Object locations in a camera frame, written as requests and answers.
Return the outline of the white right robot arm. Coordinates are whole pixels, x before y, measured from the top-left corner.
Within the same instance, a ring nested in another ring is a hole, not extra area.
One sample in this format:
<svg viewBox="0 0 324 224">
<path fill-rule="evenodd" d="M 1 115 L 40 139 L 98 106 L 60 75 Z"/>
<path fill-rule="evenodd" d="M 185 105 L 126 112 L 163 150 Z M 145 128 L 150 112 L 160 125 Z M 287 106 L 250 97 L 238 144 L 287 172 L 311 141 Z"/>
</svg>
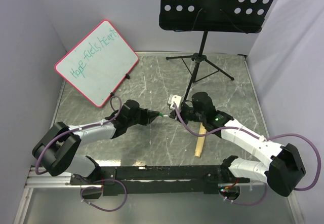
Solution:
<svg viewBox="0 0 324 224">
<path fill-rule="evenodd" d="M 225 159 L 221 170 L 225 182 L 249 178 L 264 182 L 277 194 L 287 197 L 306 174 L 299 151 L 294 145 L 267 140 L 248 129 L 233 116 L 217 110 L 206 92 L 195 93 L 191 103 L 189 106 L 182 101 L 181 96 L 170 95 L 170 116 L 184 126 L 190 121 L 199 122 L 208 133 L 236 144 L 256 158 L 254 161 L 237 156 Z"/>
</svg>

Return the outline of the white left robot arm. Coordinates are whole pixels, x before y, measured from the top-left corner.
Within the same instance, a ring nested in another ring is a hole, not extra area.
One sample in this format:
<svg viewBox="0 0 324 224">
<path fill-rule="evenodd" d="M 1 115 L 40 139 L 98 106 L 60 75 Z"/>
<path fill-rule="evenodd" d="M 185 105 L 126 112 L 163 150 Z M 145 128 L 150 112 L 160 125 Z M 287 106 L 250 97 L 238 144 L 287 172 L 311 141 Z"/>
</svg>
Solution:
<svg viewBox="0 0 324 224">
<path fill-rule="evenodd" d="M 141 108 L 134 100 L 119 104 L 119 109 L 104 119 L 84 125 L 68 126 L 56 122 L 32 150 L 37 175 L 58 176 L 64 172 L 79 175 L 95 184 L 103 175 L 100 165 L 90 156 L 79 156 L 80 146 L 104 139 L 115 139 L 134 125 L 146 126 L 161 114 Z"/>
</svg>

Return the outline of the pink framed whiteboard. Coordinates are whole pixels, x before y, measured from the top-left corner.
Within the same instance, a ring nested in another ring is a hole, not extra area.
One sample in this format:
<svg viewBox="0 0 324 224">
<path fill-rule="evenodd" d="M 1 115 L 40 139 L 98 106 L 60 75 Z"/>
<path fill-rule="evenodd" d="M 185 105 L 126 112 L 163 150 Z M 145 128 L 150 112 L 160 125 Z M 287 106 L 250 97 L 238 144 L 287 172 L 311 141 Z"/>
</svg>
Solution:
<svg viewBox="0 0 324 224">
<path fill-rule="evenodd" d="M 55 71 L 96 107 L 102 107 L 139 57 L 103 20 L 55 64 Z"/>
</svg>

